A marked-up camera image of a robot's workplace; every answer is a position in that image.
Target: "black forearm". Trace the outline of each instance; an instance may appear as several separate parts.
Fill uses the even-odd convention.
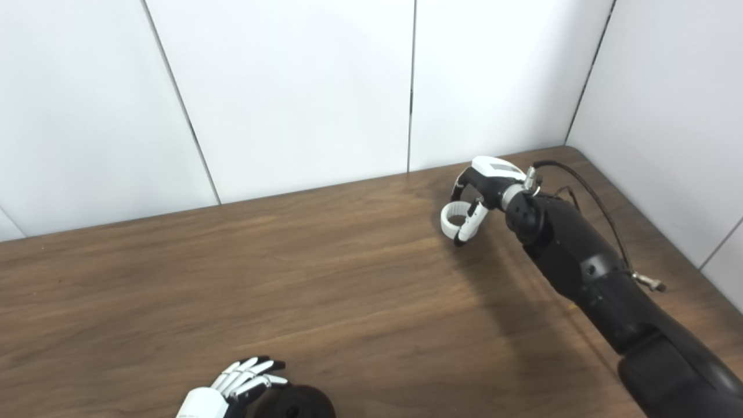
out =
[[[723,396],[734,401],[715,404],[733,405],[731,413],[743,416],[743,383],[640,289],[633,272],[573,205],[522,194],[505,212],[507,225],[549,283],[625,356],[620,377],[648,415],[689,396],[699,402]],[[730,412],[710,408],[720,416]]]

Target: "white ring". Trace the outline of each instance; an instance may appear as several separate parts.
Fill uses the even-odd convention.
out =
[[[457,202],[451,202],[448,205],[444,206],[444,209],[441,209],[441,231],[444,232],[444,235],[447,237],[454,239],[456,237],[457,232],[459,232],[459,226],[452,224],[449,222],[449,218],[452,216],[467,216],[467,211],[470,209],[470,204],[467,202],[463,202],[461,200]],[[474,237],[475,234],[477,234],[477,230],[475,229],[472,232],[472,236]]]

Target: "metal connector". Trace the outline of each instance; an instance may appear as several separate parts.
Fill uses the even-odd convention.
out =
[[[666,285],[663,284],[660,280],[651,279],[650,277],[647,277],[645,274],[640,273],[632,273],[632,278],[635,279],[639,284],[643,286],[647,286],[648,289],[650,289],[651,292],[665,292],[666,291]]]

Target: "white wall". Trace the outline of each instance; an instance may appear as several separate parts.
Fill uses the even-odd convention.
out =
[[[611,0],[418,0],[410,169],[562,145]]]
[[[24,238],[25,235],[20,229],[10,220],[5,212],[0,208],[0,242],[8,241],[11,239]]]
[[[743,228],[740,224],[701,270],[743,312]]]
[[[404,173],[413,0],[148,0],[223,202]]]
[[[0,60],[0,207],[26,234],[216,203],[140,2],[0,2]]]
[[[568,139],[696,266],[743,216],[741,16],[619,0]]]

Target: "wooden table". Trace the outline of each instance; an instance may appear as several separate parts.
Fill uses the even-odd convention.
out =
[[[577,151],[655,300],[743,375],[741,315]],[[438,226],[464,164],[0,244],[0,417],[174,417],[269,354],[339,417],[640,417],[617,356],[491,214]],[[546,168],[545,187],[575,184]],[[576,189],[584,214],[606,222]]]

